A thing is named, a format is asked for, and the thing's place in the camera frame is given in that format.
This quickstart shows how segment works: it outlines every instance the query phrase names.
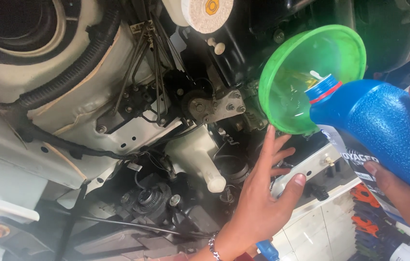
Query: bottle label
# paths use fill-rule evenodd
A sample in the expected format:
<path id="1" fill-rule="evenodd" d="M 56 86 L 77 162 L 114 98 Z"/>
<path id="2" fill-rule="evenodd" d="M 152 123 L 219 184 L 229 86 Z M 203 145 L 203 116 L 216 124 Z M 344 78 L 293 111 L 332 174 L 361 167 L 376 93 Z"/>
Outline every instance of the bottle label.
<path id="1" fill-rule="evenodd" d="M 378 199 L 382 207 L 394 214 L 398 213 L 398 211 L 393 210 L 394 205 L 377 186 L 376 178 L 363 167 L 366 161 L 380 163 L 379 159 L 350 134 L 328 125 L 318 125 L 318 127 L 353 171 L 355 171 L 356 175 L 358 175 L 361 181 L 363 181 L 366 187 L 373 193 L 374 197 Z"/>

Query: bracelet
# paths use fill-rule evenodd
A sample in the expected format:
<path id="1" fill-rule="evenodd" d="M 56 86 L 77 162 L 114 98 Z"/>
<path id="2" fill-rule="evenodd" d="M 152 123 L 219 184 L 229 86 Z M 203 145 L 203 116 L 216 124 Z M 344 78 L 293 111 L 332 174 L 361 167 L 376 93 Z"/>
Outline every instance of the bracelet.
<path id="1" fill-rule="evenodd" d="M 213 236 L 208 240 L 208 246 L 209 246 L 210 252 L 212 252 L 213 256 L 216 258 L 216 261 L 222 261 L 221 259 L 219 259 L 218 252 L 215 252 L 215 239 L 217 235 L 218 235 L 218 232 L 214 233 Z"/>

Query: green funnel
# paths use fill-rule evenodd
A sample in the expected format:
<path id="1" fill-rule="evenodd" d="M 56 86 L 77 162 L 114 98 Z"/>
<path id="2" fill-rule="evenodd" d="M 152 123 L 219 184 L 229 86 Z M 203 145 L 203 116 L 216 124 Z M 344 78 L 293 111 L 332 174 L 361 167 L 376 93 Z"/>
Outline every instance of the green funnel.
<path id="1" fill-rule="evenodd" d="M 332 74 L 342 83 L 363 78 L 366 50 L 352 29 L 329 25 L 299 33 L 273 53 L 260 77 L 258 97 L 269 121 L 280 131 L 311 135 L 319 131 L 309 116 L 304 93 L 321 76 Z"/>

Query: white tile wall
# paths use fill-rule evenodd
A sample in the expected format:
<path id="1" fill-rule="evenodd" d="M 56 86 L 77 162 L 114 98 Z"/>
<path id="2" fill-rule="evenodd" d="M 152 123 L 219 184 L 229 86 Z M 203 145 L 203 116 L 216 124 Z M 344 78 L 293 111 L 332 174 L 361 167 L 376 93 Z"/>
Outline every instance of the white tile wall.
<path id="1" fill-rule="evenodd" d="M 353 205 L 347 192 L 289 221 L 273 237 L 281 261 L 347 261 L 356 252 Z"/>

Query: motor oil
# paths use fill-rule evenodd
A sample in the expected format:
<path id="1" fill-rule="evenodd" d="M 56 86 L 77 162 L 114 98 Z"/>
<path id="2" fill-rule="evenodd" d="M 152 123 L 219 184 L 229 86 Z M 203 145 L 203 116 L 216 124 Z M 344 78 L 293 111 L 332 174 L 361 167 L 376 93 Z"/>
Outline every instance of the motor oil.
<path id="1" fill-rule="evenodd" d="M 386 213 L 405 222 L 363 167 L 376 161 L 410 185 L 410 96 L 377 80 L 342 84 L 332 75 L 305 91 L 310 118 L 347 161 Z"/>

